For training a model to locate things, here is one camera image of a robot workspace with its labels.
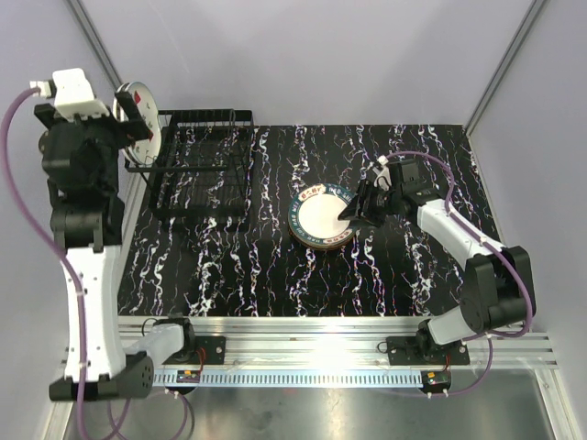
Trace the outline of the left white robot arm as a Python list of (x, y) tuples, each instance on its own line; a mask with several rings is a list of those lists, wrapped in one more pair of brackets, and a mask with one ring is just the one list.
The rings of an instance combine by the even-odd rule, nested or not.
[(49, 386), (54, 402), (143, 399), (155, 368), (197, 353), (186, 318), (163, 319), (129, 348), (122, 346), (116, 271), (125, 205), (118, 196), (118, 154), (154, 131), (138, 107), (143, 97), (118, 91), (116, 107), (93, 97), (39, 104), (39, 141), (52, 208), (50, 245), (61, 260), (68, 296), (69, 345), (63, 376)]

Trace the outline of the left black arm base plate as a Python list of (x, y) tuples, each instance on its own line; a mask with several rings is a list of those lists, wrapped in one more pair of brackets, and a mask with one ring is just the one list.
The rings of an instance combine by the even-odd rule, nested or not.
[(227, 339), (222, 335), (196, 335), (187, 343), (187, 348), (171, 356), (167, 365), (218, 366), (225, 363)]

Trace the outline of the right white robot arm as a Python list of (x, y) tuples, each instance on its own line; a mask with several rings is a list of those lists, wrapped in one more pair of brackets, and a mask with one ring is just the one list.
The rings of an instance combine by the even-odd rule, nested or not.
[(419, 324), (406, 355), (426, 364), (482, 336), (525, 335), (536, 314), (531, 261), (522, 247), (507, 247), (474, 226), (442, 193), (420, 176), (416, 151), (378, 158), (376, 177), (363, 179), (338, 215), (358, 227), (380, 227), (391, 216), (432, 236), (464, 271), (458, 306)]

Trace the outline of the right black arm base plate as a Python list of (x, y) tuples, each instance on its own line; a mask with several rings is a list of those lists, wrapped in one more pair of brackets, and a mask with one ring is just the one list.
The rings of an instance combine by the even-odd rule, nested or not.
[(439, 346), (418, 342), (415, 336), (387, 336), (383, 353), (391, 366), (468, 366), (471, 363), (468, 349), (461, 343)]

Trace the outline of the white plate dark green rim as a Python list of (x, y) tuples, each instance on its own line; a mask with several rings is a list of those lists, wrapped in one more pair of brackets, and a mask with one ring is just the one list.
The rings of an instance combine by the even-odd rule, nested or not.
[(340, 212), (351, 202), (354, 194), (333, 183), (319, 183), (296, 194), (288, 209), (288, 226), (301, 237), (316, 243), (342, 239), (356, 228), (348, 221), (338, 221)]

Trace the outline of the white plate watermelon pattern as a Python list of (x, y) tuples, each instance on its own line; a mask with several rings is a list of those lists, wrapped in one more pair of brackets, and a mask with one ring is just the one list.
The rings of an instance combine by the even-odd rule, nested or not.
[(125, 148), (127, 159), (137, 167), (150, 167), (161, 151), (159, 109), (155, 98), (142, 82), (125, 82), (118, 91), (131, 94), (139, 114), (150, 131), (146, 139), (137, 140), (132, 146)]

